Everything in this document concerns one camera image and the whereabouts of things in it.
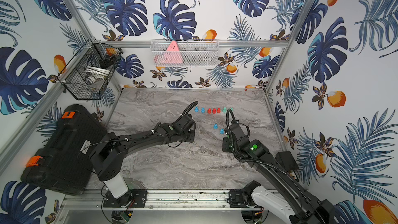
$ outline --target marble table surface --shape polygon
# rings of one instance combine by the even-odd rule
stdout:
[[[220,129],[225,113],[208,114],[208,108],[233,107],[236,119],[250,127],[250,140],[258,139],[275,155],[281,150],[263,99],[262,90],[124,90],[108,124],[108,132],[127,135],[149,130],[160,121],[175,121],[185,107],[198,101],[199,112],[191,110],[197,124],[195,141],[177,148],[154,146],[129,155],[122,175],[130,188],[146,189],[240,189],[252,180],[273,189],[265,177],[222,152]],[[87,189],[103,183],[92,175]]]

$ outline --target cable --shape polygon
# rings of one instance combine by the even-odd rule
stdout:
[[[105,183],[104,183],[103,186],[102,186],[101,195],[102,195],[102,190],[103,190],[104,187],[105,187]],[[111,221],[108,219],[108,217],[105,215],[105,213],[103,212],[102,205],[103,205],[103,201],[104,201],[104,200],[105,200],[105,196],[103,196],[102,202],[101,202],[101,211],[102,211],[102,214],[103,214],[103,216],[105,217],[105,219],[106,219],[109,223],[113,224],[113,222],[111,222]]]

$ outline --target label sticker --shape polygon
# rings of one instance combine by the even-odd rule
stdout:
[[[90,141],[86,140],[82,146],[82,148],[80,149],[80,151],[85,155],[88,151],[88,149],[86,149],[87,147],[90,146]]]

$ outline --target pink object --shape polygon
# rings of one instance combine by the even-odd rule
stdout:
[[[182,56],[180,53],[180,49],[178,48],[177,42],[172,41],[166,51],[175,51],[175,52],[165,52],[163,55],[163,63],[170,64],[170,63],[182,63]],[[162,63],[162,58],[158,57],[155,62]]]

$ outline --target black carrying case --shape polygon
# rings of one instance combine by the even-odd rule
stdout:
[[[50,140],[36,152],[33,160],[37,165],[26,167],[21,181],[67,195],[80,194],[90,178],[89,156],[95,146],[85,149],[86,154],[80,150],[88,142],[100,142],[106,133],[85,107],[77,104],[67,107]]]

